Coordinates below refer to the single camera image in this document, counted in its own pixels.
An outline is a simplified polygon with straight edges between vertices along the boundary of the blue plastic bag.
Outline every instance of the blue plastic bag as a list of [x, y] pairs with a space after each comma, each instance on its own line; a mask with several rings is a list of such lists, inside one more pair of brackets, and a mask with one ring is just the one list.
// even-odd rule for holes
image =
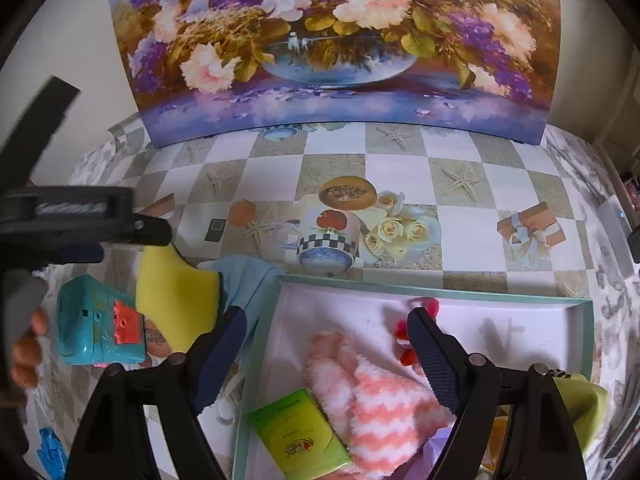
[[64, 480], [66, 455], [62, 442], [51, 428], [40, 428], [40, 437], [42, 444], [37, 453], [42, 466], [51, 476], [51, 480]]

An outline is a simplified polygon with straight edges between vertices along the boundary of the light blue cloth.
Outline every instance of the light blue cloth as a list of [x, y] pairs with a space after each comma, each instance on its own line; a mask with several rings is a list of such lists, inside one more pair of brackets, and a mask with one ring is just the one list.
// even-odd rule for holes
[[275, 294], [280, 286], [277, 277], [286, 274], [280, 267], [241, 254], [202, 262], [198, 268], [216, 270], [222, 274], [220, 312], [230, 305], [242, 308], [246, 314], [247, 336], [258, 322], [264, 301]]

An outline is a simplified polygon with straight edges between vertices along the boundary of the black bracket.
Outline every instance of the black bracket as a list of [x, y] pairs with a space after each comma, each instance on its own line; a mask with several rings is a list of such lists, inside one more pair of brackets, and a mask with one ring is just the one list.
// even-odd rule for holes
[[408, 316], [407, 332], [438, 402], [457, 416], [429, 480], [476, 478], [498, 406], [511, 405], [495, 480], [586, 480], [569, 413], [548, 368], [498, 368], [467, 354], [423, 308]]
[[145, 404], [158, 407], [180, 480], [226, 480], [197, 415], [215, 402], [245, 335], [244, 310], [230, 306], [186, 354], [174, 353], [158, 367], [142, 370], [110, 365], [84, 411], [65, 480], [161, 480]]

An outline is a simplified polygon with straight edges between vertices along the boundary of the blue glass bowl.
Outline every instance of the blue glass bowl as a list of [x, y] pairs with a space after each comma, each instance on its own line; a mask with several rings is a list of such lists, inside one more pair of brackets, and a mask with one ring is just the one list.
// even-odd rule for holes
[[[340, 59], [326, 69], [314, 67], [306, 54], [323, 41], [341, 43], [345, 50], [357, 48], [365, 52], [358, 64]], [[417, 57], [395, 43], [385, 43], [379, 36], [329, 36], [327, 38], [289, 38], [272, 43], [265, 49], [273, 54], [274, 63], [261, 63], [269, 73], [289, 81], [322, 88], [346, 88], [395, 77], [410, 68]]]
[[298, 261], [306, 272], [330, 278], [353, 265], [353, 257], [333, 247], [311, 247], [300, 253]]

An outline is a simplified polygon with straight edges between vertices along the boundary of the blue textured gripper pad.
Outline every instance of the blue textured gripper pad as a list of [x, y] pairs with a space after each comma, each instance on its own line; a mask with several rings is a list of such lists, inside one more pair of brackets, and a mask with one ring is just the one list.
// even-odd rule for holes
[[196, 393], [191, 401], [191, 407], [197, 415], [216, 402], [245, 337], [246, 314], [238, 308], [200, 369]]
[[407, 318], [407, 335], [438, 402], [456, 414], [462, 404], [456, 373], [415, 310]]

